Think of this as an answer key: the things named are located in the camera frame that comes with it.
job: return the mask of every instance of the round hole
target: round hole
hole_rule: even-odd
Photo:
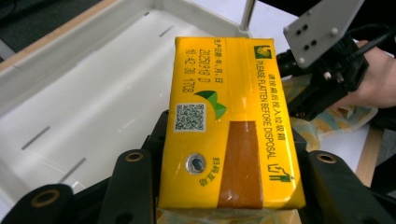
[[[186,170],[192,175],[200,174],[205,167],[205,158],[199,153],[192,153],[186,159]]]
[[[127,161],[140,161],[143,159],[143,154],[140,152],[132,152],[125,157]]]
[[[33,207],[44,207],[55,202],[61,193],[57,189],[48,189],[37,194],[31,201]]]
[[[320,153],[317,155],[318,160],[326,162],[326,163],[336,163],[337,159],[330,155],[330,154],[325,154],[325,153]]]
[[[131,213],[121,213],[116,217],[117,224],[128,224],[134,219]]]

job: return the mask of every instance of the yellow box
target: yellow box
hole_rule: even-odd
[[[300,208],[273,39],[178,37],[160,208]]]

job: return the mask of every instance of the printed barcode area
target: printed barcode area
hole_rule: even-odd
[[[205,117],[205,104],[177,105],[175,132],[204,132]]]

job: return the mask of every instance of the white tray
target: white tray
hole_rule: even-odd
[[[177,35],[249,32],[190,1],[119,0],[0,72],[0,198],[109,177],[168,107]]]

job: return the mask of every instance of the orange stripe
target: orange stripe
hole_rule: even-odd
[[[262,208],[255,121],[231,121],[218,207]]]

